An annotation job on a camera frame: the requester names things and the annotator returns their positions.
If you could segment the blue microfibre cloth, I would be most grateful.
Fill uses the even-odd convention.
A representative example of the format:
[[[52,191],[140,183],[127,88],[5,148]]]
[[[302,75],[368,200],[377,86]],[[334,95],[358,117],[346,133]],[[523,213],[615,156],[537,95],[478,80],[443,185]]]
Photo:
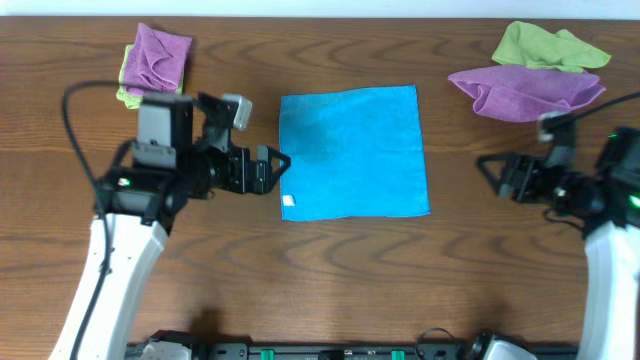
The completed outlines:
[[[279,145],[291,158],[280,180],[287,221],[431,212],[413,85],[284,96]]]

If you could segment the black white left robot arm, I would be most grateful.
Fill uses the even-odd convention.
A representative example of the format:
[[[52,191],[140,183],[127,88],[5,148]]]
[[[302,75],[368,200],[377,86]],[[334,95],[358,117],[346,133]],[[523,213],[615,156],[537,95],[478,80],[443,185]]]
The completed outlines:
[[[144,286],[188,201],[206,200],[216,189],[273,190],[290,157],[261,145],[252,159],[231,141],[251,109],[239,95],[143,97],[136,138],[123,143],[106,174],[92,182],[89,252],[52,358],[123,358]]]

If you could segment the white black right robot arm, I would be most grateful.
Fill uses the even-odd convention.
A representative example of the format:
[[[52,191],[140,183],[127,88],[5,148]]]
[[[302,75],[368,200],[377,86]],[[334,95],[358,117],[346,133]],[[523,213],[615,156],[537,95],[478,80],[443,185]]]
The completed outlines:
[[[639,301],[639,131],[618,127],[588,175],[575,170],[576,121],[540,122],[544,156],[483,155],[480,172],[499,197],[539,203],[560,223],[579,219],[588,264],[580,359],[632,359]]]

